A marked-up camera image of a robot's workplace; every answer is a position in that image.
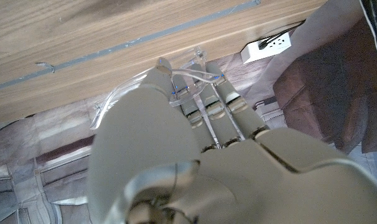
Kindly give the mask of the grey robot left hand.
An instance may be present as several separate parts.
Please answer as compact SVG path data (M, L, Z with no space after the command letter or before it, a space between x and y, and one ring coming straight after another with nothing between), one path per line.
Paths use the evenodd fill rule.
M270 129L221 70L156 66L99 107L93 223L377 223L377 181L341 152Z

